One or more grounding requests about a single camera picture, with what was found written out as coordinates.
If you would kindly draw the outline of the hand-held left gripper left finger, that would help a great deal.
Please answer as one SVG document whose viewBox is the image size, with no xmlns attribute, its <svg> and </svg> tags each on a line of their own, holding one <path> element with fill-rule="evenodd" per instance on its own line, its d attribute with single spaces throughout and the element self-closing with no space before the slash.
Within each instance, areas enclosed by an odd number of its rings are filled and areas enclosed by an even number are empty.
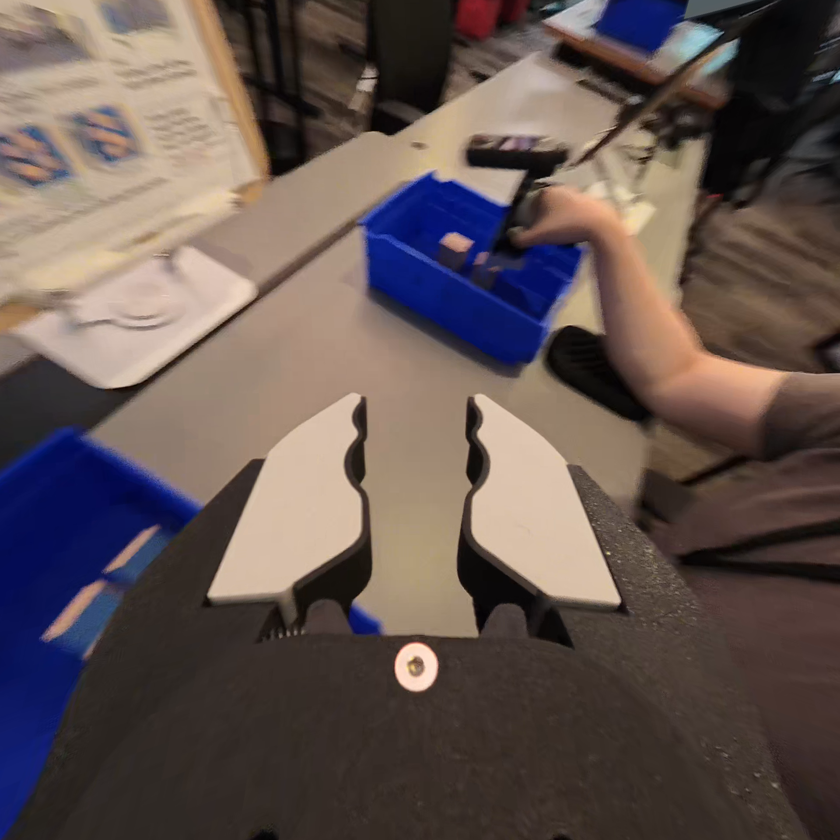
<svg viewBox="0 0 840 840">
<path fill-rule="evenodd" d="M 352 626 L 372 574 L 367 429 L 366 399 L 352 392 L 269 451 L 206 591 L 210 606 L 272 606 L 290 630 L 330 602 Z"/>
</svg>

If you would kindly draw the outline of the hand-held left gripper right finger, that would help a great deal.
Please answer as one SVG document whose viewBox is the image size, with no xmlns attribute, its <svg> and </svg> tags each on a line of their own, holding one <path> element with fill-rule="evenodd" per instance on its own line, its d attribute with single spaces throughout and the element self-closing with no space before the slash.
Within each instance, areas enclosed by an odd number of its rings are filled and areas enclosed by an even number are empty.
<svg viewBox="0 0 840 840">
<path fill-rule="evenodd" d="M 487 395 L 466 405 L 458 581 L 476 625 L 516 606 L 531 637 L 567 637 L 566 612 L 613 615 L 622 594 L 570 465 L 539 432 Z"/>
</svg>

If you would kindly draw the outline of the blue plastic bin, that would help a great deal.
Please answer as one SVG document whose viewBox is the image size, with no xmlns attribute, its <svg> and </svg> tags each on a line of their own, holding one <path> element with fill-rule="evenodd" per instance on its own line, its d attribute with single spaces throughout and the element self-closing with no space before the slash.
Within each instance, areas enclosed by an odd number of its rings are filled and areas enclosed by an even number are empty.
<svg viewBox="0 0 840 840">
<path fill-rule="evenodd" d="M 687 1 L 607 1 L 594 30 L 651 55 L 683 20 L 687 5 Z"/>
<path fill-rule="evenodd" d="M 493 291 L 470 281 L 508 210 L 456 181 L 429 172 L 363 217 L 367 279 L 416 315 L 504 364 L 529 364 L 553 328 L 583 256 L 579 246 L 542 246 L 520 271 L 505 271 Z M 438 242 L 458 232 L 474 240 L 459 272 L 437 261 Z"/>
<path fill-rule="evenodd" d="M 228 648 L 280 625 L 269 605 L 205 597 L 260 467 L 252 461 L 203 511 L 70 429 L 2 473 L 2 838 L 57 838 L 138 722 Z M 102 574 L 155 524 L 155 556 Z M 43 643 L 99 579 L 108 605 L 95 643 Z"/>
</svg>

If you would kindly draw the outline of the person's right forearm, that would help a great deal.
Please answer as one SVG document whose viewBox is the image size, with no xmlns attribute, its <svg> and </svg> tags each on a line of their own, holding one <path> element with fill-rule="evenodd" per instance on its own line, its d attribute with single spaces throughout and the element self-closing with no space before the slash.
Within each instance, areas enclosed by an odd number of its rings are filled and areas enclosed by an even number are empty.
<svg viewBox="0 0 840 840">
<path fill-rule="evenodd" d="M 586 223 L 607 355 L 629 390 L 665 424 L 759 457 L 763 419 L 786 374 L 709 352 L 659 293 L 620 217 L 600 207 Z"/>
</svg>

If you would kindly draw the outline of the person's right hand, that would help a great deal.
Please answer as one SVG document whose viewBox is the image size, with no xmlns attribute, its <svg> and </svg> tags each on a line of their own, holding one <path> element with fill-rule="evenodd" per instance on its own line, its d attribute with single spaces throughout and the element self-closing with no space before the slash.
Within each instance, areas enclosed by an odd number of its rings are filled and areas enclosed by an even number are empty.
<svg viewBox="0 0 840 840">
<path fill-rule="evenodd" d="M 544 187 L 526 199 L 508 233 L 519 249 L 541 245 L 588 244 L 596 249 L 627 241 L 615 207 L 572 187 Z"/>
</svg>

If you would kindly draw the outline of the black textured pad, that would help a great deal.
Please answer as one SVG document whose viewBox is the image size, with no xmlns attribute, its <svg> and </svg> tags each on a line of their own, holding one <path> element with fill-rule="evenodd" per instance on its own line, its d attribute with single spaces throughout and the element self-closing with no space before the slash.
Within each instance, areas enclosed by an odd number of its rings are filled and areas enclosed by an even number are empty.
<svg viewBox="0 0 840 840">
<path fill-rule="evenodd" d="M 544 362 L 564 385 L 593 403 L 636 424 L 654 420 L 611 366 L 603 336 L 575 325 L 559 329 L 549 341 Z"/>
</svg>

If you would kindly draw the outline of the dark flat panel on stand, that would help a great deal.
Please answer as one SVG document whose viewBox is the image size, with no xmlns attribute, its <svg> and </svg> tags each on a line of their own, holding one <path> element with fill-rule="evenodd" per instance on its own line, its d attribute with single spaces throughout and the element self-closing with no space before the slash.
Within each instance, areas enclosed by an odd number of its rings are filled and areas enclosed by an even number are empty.
<svg viewBox="0 0 840 840">
<path fill-rule="evenodd" d="M 652 112 L 662 106 L 672 95 L 678 93 L 682 88 L 704 67 L 708 61 L 720 49 L 727 44 L 727 40 L 721 36 L 704 48 L 697 56 L 684 62 L 671 73 L 665 81 L 654 89 L 650 95 L 637 104 L 625 105 L 620 111 L 614 125 L 608 130 L 588 143 L 581 154 L 572 162 L 567 164 L 570 169 L 592 161 L 606 146 L 612 143 L 627 129 L 639 123 Z"/>
</svg>

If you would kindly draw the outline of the black office chair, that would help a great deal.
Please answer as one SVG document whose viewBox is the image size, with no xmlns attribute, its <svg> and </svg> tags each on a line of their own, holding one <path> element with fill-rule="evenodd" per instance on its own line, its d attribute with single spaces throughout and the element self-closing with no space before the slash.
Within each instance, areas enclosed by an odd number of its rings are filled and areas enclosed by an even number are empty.
<svg viewBox="0 0 840 840">
<path fill-rule="evenodd" d="M 368 129 L 394 135 L 444 99 L 454 41 L 451 1 L 370 1 L 366 59 L 376 78 Z"/>
</svg>

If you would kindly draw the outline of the wooden-edged work table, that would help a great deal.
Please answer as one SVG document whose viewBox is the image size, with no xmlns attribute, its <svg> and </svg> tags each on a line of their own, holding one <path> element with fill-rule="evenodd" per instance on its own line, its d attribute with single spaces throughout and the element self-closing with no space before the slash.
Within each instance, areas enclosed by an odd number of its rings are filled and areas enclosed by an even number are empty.
<svg viewBox="0 0 840 840">
<path fill-rule="evenodd" d="M 605 7 L 605 1 L 582 1 L 542 21 L 544 31 L 556 41 L 564 60 L 608 68 L 648 86 L 662 83 L 688 60 L 690 41 L 699 30 L 696 24 L 678 23 L 657 51 L 646 53 L 596 30 L 595 24 Z M 724 69 L 725 64 L 716 72 L 694 70 L 681 88 L 682 98 L 707 110 L 721 109 L 730 90 Z"/>
</svg>

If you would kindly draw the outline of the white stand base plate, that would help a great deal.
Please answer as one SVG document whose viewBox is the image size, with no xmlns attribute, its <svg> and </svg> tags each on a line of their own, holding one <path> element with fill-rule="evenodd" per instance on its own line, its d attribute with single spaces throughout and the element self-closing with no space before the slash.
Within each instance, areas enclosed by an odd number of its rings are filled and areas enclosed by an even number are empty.
<svg viewBox="0 0 840 840">
<path fill-rule="evenodd" d="M 249 280 L 184 246 L 64 297 L 14 336 L 83 382 L 118 390 L 147 381 L 256 294 Z"/>
<path fill-rule="evenodd" d="M 584 189 L 584 194 L 613 206 L 626 231 L 634 237 L 640 235 L 656 214 L 654 204 L 613 181 L 595 182 Z"/>
</svg>

